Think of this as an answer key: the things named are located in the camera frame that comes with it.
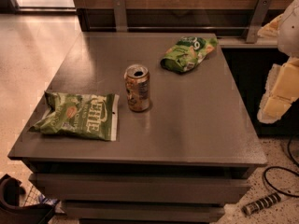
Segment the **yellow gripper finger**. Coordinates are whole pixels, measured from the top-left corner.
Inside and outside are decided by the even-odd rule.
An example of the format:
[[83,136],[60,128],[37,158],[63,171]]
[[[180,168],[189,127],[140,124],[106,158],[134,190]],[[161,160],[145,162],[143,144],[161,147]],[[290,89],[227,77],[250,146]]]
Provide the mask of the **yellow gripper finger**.
[[265,93],[257,119],[272,124],[280,120],[299,99],[299,59],[290,58],[283,65],[274,64],[268,73]]

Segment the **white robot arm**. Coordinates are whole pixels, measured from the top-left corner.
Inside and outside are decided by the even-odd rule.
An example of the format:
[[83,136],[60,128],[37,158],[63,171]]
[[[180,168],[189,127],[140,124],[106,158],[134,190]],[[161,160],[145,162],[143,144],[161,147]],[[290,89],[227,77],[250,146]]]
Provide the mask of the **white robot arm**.
[[299,99],[299,0],[293,0],[284,13],[266,24],[259,33],[277,31],[278,50],[289,59],[283,65],[273,64],[265,83],[257,119],[272,124],[280,120]]

